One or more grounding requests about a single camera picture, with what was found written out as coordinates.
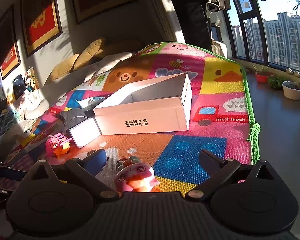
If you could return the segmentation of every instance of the gray floor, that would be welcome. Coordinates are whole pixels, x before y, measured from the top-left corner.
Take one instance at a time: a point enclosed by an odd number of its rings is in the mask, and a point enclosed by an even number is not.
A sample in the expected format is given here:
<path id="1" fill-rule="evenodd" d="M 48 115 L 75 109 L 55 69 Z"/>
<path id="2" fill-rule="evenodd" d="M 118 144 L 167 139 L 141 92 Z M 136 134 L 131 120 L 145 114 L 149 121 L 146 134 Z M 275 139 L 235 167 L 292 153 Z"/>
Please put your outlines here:
<path id="1" fill-rule="evenodd" d="M 261 159 L 276 169 L 299 203 L 299 215 L 292 233 L 300 239 L 300 100 L 284 97 L 282 90 L 272 90 L 247 74 L 256 122 L 261 126 Z"/>

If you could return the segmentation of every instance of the bolt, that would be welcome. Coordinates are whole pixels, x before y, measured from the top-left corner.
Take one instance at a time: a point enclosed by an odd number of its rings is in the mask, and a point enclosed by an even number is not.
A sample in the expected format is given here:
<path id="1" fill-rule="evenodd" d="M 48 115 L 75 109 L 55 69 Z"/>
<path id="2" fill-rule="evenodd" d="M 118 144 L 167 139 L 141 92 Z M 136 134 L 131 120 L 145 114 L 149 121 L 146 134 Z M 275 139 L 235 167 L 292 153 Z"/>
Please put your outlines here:
<path id="1" fill-rule="evenodd" d="M 191 190 L 188 192 L 188 196 L 191 198 L 202 198 L 204 193 L 201 190 Z"/>
<path id="2" fill-rule="evenodd" d="M 117 193 L 113 190 L 105 190 L 100 193 L 100 196 L 103 198 L 114 198 Z"/>

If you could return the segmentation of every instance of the glass window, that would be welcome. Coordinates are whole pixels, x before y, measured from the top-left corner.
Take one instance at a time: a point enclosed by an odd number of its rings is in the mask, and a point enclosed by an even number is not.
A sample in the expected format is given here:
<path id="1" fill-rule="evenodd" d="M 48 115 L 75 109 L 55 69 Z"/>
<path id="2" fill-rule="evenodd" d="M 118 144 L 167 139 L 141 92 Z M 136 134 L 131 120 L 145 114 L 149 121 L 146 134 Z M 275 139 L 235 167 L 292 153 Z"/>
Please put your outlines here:
<path id="1" fill-rule="evenodd" d="M 235 52 L 239 57 L 246 57 L 239 17 L 232 0 L 230 0 L 230 5 L 231 5 L 231 9 L 227 11 L 229 14 L 229 19 L 230 19 L 230 24 L 231 24 L 231 29 L 232 29 L 233 39 L 234 39 Z"/>
<path id="2" fill-rule="evenodd" d="M 257 18 L 244 20 L 243 22 L 247 34 L 250 58 L 263 60 L 262 42 Z"/>
<path id="3" fill-rule="evenodd" d="M 300 71 L 300 7 L 294 10 L 295 0 L 257 1 L 264 20 L 269 62 Z"/>
<path id="4" fill-rule="evenodd" d="M 235 1 L 237 3 L 240 13 L 245 13 L 252 10 L 249 0 L 235 0 Z"/>

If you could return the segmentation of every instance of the small figurine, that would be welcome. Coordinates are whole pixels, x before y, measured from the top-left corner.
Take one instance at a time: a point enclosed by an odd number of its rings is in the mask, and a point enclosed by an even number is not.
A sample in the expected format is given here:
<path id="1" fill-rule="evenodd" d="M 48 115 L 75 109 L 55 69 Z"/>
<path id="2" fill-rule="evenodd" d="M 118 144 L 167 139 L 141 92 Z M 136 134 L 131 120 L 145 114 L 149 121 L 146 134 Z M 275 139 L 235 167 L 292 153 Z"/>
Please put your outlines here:
<path id="1" fill-rule="evenodd" d="M 293 71 L 291 68 L 286 68 L 286 72 L 289 74 L 289 75 L 293 75 Z"/>
<path id="2" fill-rule="evenodd" d="M 296 77 L 300 77 L 300 72 L 297 70 L 297 71 L 295 71 L 295 72 L 293 73 L 293 75 L 296 76 Z"/>
<path id="3" fill-rule="evenodd" d="M 116 165 L 117 175 L 114 183 L 117 191 L 149 192 L 159 181 L 154 177 L 153 168 L 136 156 L 131 156 L 126 161 L 118 161 Z"/>
<path id="4" fill-rule="evenodd" d="M 25 80 L 26 88 L 30 92 L 37 90 L 39 88 L 39 82 L 34 75 L 33 67 L 28 69 L 28 72 L 25 74 L 24 80 Z"/>

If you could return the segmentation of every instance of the red toy truck print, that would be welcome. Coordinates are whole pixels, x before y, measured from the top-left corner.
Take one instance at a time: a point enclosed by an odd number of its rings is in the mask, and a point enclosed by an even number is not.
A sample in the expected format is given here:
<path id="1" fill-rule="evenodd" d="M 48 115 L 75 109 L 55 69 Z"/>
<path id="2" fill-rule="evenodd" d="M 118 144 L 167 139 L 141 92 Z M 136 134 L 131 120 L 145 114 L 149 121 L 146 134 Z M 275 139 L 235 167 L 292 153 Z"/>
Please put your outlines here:
<path id="1" fill-rule="evenodd" d="M 247 114 L 219 114 L 219 106 L 201 106 L 192 121 L 198 122 L 200 126 L 207 126 L 212 122 L 248 123 L 249 116 Z"/>

